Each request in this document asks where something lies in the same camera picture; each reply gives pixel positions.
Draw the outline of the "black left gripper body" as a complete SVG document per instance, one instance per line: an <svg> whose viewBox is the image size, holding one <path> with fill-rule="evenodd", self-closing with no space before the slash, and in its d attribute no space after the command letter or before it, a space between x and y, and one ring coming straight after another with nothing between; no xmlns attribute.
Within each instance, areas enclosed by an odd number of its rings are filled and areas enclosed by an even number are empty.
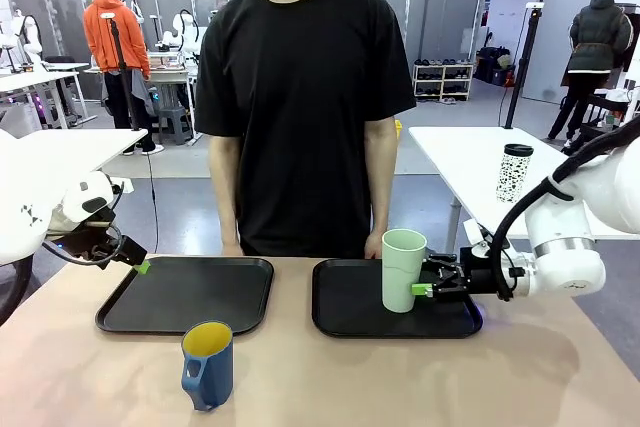
<svg viewBox="0 0 640 427"><path fill-rule="evenodd" d="M106 268L118 253L123 237L115 225L86 227L62 236L60 248L73 264Z"/></svg>

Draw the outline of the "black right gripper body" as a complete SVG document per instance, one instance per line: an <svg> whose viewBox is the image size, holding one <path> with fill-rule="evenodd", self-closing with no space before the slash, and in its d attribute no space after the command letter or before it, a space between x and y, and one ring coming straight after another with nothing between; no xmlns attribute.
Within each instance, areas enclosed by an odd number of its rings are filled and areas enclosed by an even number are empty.
<svg viewBox="0 0 640 427"><path fill-rule="evenodd" d="M459 262L463 272L463 285L468 294L496 294L497 283L489 259L489 246L463 247Z"/></svg>

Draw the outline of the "person's left hand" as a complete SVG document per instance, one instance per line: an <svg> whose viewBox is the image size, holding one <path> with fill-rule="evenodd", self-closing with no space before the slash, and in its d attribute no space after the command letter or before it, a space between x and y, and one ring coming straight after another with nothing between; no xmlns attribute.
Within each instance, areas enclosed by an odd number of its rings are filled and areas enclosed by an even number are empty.
<svg viewBox="0 0 640 427"><path fill-rule="evenodd" d="M364 246L365 259L381 259L383 247L383 232L372 232L366 239Z"/></svg>

